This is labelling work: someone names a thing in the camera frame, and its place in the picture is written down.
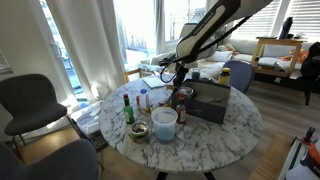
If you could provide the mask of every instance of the wall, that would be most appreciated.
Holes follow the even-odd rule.
[[[0,81],[28,73],[44,74],[53,83],[58,101],[62,102],[67,94],[65,76],[58,70],[61,62],[54,60],[30,1],[38,3],[37,0],[0,0],[0,49],[14,72],[0,76]],[[0,140],[8,138],[4,128],[10,119],[11,115],[0,106]]]

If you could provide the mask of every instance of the round table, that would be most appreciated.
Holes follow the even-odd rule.
[[[176,125],[174,140],[161,144],[154,135],[150,113],[142,113],[135,97],[140,89],[149,91],[151,103],[164,101],[171,94],[166,87],[150,89],[143,79],[129,82],[112,94],[102,105],[100,130],[109,145],[128,159],[161,172],[209,172],[246,156],[262,135],[262,119],[253,102],[231,87],[222,124],[186,116],[185,125]],[[123,94],[129,95],[136,122],[149,125],[150,141],[134,143],[128,134],[123,113]]]

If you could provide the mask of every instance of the wooden chair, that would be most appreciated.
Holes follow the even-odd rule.
[[[139,78],[142,78],[142,72],[140,68],[123,72],[124,80],[126,81],[126,83],[129,82],[129,76],[136,73],[139,73]]]

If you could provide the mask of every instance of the table base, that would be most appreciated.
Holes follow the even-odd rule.
[[[167,178],[168,173],[165,172],[159,172],[157,180],[165,180]],[[212,172],[206,172],[204,173],[206,176],[207,180],[216,180]]]

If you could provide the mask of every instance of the white plastic container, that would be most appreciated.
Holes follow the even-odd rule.
[[[148,90],[146,89],[141,89],[140,90],[140,108],[144,112],[149,112],[150,111],[150,103],[149,103],[149,94]]]
[[[168,107],[159,107],[152,111],[151,118],[156,137],[161,143],[170,142],[175,134],[177,112]]]

